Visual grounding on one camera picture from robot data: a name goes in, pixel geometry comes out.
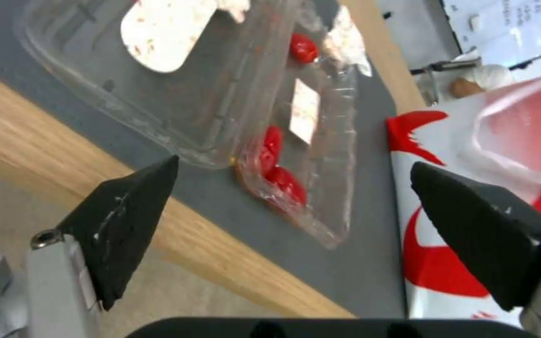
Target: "brown object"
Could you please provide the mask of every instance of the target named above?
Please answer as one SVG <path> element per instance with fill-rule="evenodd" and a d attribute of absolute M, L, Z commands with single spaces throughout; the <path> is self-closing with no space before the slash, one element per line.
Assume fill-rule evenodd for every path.
<path fill-rule="evenodd" d="M 0 175 L 74 207 L 99 182 L 130 172 L 0 83 Z M 166 205 L 153 245 L 170 261 L 285 315 L 352 317 L 175 199 Z"/>
<path fill-rule="evenodd" d="M 375 0 L 339 0 L 363 35 L 367 54 L 394 99 L 397 114 L 427 107 Z"/>
<path fill-rule="evenodd" d="M 449 91 L 452 96 L 457 99 L 466 98 L 467 96 L 479 94 L 480 92 L 485 92 L 477 83 L 472 83 L 462 77 L 454 80 L 450 86 Z"/>

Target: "gray mat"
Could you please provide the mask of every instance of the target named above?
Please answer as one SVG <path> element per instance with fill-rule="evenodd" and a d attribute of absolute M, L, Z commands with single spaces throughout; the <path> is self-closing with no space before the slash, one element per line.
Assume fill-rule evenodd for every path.
<path fill-rule="evenodd" d="M 83 103 L 22 49 L 11 27 L 13 14 L 23 3 L 0 0 L 0 79 L 130 167 L 138 169 L 168 156 L 152 141 Z M 335 2 L 317 0 L 317 7 L 324 21 L 331 22 Z M 173 195 L 355 315 L 404 317 L 400 240 L 384 127 L 395 107 L 377 74 L 360 77 L 359 90 L 352 231 L 337 250 L 325 250 L 253 199 L 229 169 L 206 171 L 183 165 Z"/>

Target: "clear plastic container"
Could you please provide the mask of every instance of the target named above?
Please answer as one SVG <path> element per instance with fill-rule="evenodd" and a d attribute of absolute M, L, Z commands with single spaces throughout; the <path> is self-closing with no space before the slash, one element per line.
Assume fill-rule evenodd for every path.
<path fill-rule="evenodd" d="M 321 46 L 324 33 L 296 28 Z M 296 79 L 320 96 L 317 127 L 310 144 L 289 130 Z M 292 57 L 287 61 L 281 88 L 272 114 L 253 124 L 238 161 L 239 176 L 247 190 L 318 239 L 335 248 L 348 237 L 354 195 L 356 132 L 354 129 L 356 71 L 338 67 L 320 51 L 319 61 L 306 66 Z M 283 131 L 279 166 L 288 169 L 307 191 L 307 205 L 301 206 L 261 174 L 259 156 L 270 126 Z"/>
<path fill-rule="evenodd" d="M 24 47 L 86 102 L 184 160 L 227 167 L 248 114 L 281 81 L 301 0 L 251 0 L 245 22 L 217 10 L 178 70 L 148 70 L 120 23 L 135 0 L 30 0 L 16 25 Z"/>

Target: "red cherry tomato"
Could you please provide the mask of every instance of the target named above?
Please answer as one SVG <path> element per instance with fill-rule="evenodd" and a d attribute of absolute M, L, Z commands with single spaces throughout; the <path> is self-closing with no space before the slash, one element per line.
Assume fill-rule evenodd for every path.
<path fill-rule="evenodd" d="M 264 178 L 272 185 L 286 193 L 292 200 L 302 206 L 306 205 L 306 190 L 292 173 L 283 167 L 274 167 Z"/>
<path fill-rule="evenodd" d="M 300 63 L 310 63 L 318 57 L 318 48 L 314 41 L 303 34 L 292 34 L 292 43 L 289 49 L 292 56 Z"/>
<path fill-rule="evenodd" d="M 277 126 L 270 126 L 266 129 L 266 135 L 264 135 L 264 146 L 268 150 L 275 154 L 277 158 L 283 148 L 283 132 Z"/>
<path fill-rule="evenodd" d="M 260 173 L 266 175 L 273 167 L 279 163 L 279 156 L 281 154 L 281 148 L 283 147 L 283 132 L 276 126 L 270 126 L 266 129 L 266 135 L 264 135 L 264 143 L 262 150 L 260 150 Z"/>
<path fill-rule="evenodd" d="M 260 173 L 262 176 L 266 175 L 271 169 L 277 166 L 279 162 L 279 156 L 276 156 L 267 147 L 262 147 L 260 150 Z"/>

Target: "paper label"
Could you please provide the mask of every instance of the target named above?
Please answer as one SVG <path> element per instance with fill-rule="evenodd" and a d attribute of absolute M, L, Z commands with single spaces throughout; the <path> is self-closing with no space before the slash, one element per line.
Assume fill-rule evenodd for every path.
<path fill-rule="evenodd" d="M 216 9 L 241 23 L 249 7 L 249 0 L 135 0 L 120 36 L 143 66 L 170 73 L 183 65 Z"/>
<path fill-rule="evenodd" d="M 308 144 L 312 142 L 316 130 L 319 104 L 320 95 L 300 79 L 296 79 L 289 130 Z"/>

